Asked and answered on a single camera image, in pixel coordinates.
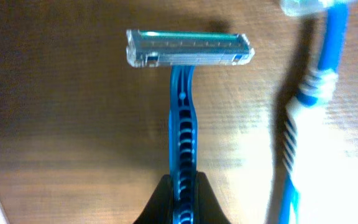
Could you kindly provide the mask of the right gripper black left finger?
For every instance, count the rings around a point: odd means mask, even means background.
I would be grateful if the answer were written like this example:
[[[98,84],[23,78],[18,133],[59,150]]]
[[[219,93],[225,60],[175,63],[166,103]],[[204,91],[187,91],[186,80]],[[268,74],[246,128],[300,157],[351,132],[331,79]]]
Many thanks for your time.
[[[172,224],[173,201],[172,178],[165,174],[134,224]]]

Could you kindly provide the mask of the blue white toothbrush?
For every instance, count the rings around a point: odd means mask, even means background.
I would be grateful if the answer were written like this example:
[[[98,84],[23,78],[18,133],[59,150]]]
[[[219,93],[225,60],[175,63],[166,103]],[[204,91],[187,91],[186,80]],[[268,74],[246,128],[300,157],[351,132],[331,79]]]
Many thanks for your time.
[[[358,159],[323,126],[339,80],[354,1],[282,1],[291,17],[324,16],[317,56],[285,106],[285,183],[278,223],[358,223]]]

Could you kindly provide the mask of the blue disposable razor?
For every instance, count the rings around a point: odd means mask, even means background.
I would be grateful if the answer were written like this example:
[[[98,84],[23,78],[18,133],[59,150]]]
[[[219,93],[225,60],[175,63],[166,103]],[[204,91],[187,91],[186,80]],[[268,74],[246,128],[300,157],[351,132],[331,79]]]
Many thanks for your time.
[[[195,68],[245,65],[255,51],[245,34],[128,29],[126,36],[129,65],[172,69],[168,119],[172,223],[194,223],[198,147],[198,120],[192,94]]]

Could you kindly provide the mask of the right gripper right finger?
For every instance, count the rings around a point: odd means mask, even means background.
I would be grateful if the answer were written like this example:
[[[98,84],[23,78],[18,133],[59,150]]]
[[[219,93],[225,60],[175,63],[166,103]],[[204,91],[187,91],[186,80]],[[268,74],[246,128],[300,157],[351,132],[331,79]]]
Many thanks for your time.
[[[230,224],[204,172],[195,175],[193,213],[196,224]]]

